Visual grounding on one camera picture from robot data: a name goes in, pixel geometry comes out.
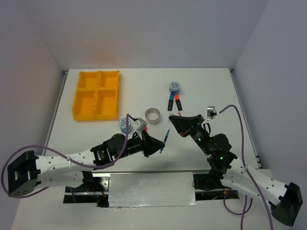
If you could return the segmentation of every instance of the orange tray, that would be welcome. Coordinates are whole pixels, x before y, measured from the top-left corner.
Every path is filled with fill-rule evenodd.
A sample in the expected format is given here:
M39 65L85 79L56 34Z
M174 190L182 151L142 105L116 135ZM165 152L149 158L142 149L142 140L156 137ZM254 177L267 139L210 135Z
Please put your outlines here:
M80 72L72 106L75 121L118 118L119 70Z

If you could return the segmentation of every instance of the gray wall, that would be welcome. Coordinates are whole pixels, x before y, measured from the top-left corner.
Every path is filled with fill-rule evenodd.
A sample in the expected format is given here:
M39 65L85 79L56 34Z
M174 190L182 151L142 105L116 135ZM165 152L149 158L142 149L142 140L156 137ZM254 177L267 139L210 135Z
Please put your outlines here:
M44 144L61 71L18 0L0 3L0 167L18 148ZM0 189L0 229L11 229L18 199Z
M268 0L22 0L62 69L233 67Z
M234 72L262 163L298 183L307 226L307 1L270 0Z

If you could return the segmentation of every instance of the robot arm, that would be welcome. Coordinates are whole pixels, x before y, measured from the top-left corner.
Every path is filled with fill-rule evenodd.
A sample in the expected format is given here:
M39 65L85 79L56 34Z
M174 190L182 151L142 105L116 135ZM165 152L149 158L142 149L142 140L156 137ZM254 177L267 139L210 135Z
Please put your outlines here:
M148 135L144 128L147 123L139 118L132 123L136 132L127 141L120 158L142 151L145 157L154 154L165 145ZM24 152L8 167L9 196L20 198L41 187L78 187L93 182L91 171L94 167L110 164L119 155L125 142L123 134L84 152L61 156L35 156L34 151Z
M224 134L210 137L210 134L201 126L212 121L217 113L214 107L208 107L208 118L201 115L181 117L171 115L170 121L182 137L191 136L195 143L206 155L211 166L208 174L194 176L196 187L217 188L219 185L236 189L254 199L262 199L254 182L246 172L252 175L262 191L265 201L271 205L271 214L281 223L293 226L296 216L303 204L299 186L289 185L276 181L258 170L244 164L235 154L230 152L231 145Z

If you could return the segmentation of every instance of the gray tape roll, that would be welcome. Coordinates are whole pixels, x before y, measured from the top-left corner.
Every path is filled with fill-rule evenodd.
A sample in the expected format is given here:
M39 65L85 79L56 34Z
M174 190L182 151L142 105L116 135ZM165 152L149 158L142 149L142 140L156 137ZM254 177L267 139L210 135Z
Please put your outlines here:
M157 114L158 117L155 120L150 119L149 118L149 114L151 114L151 113ZM159 122L159 120L160 120L160 111L157 110L156 108L149 108L149 109L147 109L146 112L145 112L145 120L150 125L157 124Z

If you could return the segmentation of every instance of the tabletop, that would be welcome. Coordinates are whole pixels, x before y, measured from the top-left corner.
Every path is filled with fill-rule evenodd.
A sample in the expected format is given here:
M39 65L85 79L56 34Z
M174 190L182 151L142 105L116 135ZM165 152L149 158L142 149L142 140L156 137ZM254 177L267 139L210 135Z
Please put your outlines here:
M55 121L49 137L48 147L64 154L77 153L90 149L120 133L118 121L77 122L72 115L72 105L77 88L80 71L113 71L118 69L70 69ZM125 117L144 118L148 108L157 108L161 119L156 125L148 125L150 136L164 140L167 130L170 134L163 153L159 152L144 157L141 153L119 160L105 172L167 172L209 170L207 156L202 153L191 137L182 138L173 125L168 122L170 112L167 110L168 87L170 82L178 81L180 100L183 107L182 116L202 114L206 117L207 106L214 105L220 111L229 104L240 104L229 69L119 69L120 92L119 114ZM178 115L176 104L173 114ZM251 167L258 168L255 152L243 121L245 132L245 159ZM235 110L229 109L210 123L211 135L224 133L231 151L240 156L241 133Z

